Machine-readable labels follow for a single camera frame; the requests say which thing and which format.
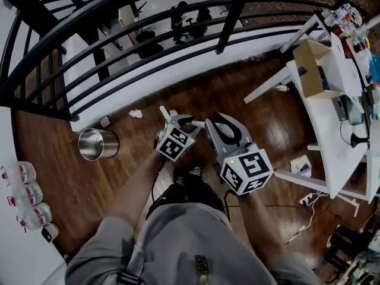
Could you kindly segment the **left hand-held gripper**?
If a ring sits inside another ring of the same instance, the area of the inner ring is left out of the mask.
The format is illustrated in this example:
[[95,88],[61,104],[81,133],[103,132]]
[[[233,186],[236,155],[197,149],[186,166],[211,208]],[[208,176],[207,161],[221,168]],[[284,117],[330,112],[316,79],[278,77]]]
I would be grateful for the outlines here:
[[173,162],[179,160],[195,144],[195,138],[201,129],[193,126],[190,132],[183,130],[182,127],[191,124],[193,120],[192,115],[169,117],[164,129],[159,133],[156,150]]

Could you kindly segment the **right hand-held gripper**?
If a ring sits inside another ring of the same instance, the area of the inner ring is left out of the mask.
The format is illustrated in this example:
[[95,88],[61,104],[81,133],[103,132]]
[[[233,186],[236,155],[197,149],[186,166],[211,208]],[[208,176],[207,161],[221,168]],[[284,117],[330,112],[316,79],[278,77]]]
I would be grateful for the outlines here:
[[236,195],[264,187],[274,173],[266,151],[258,148],[246,126],[236,119],[220,113],[213,116],[213,121],[205,120],[205,131],[221,166],[220,177]]

